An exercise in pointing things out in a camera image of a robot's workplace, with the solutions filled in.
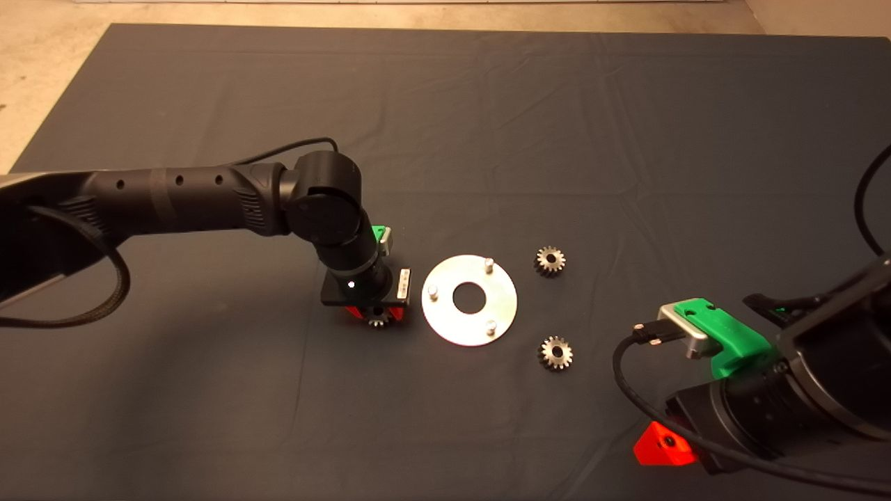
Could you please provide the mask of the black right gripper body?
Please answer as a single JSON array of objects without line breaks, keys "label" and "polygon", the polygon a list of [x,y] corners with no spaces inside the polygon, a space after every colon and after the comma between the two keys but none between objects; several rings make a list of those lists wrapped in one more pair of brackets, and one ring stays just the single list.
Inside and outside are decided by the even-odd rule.
[{"label": "black right gripper body", "polygon": [[[684,425],[706,440],[737,452],[748,451],[738,426],[723,403],[719,381],[675,391],[665,401],[665,411],[673,422]],[[693,452],[709,475],[729,475],[747,467],[700,446],[693,446]]]}]

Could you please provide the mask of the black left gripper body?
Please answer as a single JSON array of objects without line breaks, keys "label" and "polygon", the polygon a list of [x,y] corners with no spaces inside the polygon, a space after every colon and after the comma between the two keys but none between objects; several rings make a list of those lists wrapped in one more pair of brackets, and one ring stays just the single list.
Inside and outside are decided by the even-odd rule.
[{"label": "black left gripper body", "polygon": [[406,308],[410,304],[411,269],[371,266],[356,275],[326,271],[320,298],[331,307]]}]

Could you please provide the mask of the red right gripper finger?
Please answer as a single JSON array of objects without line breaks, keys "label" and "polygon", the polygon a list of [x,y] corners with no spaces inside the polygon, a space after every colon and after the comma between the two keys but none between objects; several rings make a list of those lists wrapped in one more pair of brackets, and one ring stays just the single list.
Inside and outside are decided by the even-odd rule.
[{"label": "red right gripper finger", "polygon": [[633,455],[643,466],[687,466],[697,462],[688,441],[656,421],[646,426],[633,445]]}]

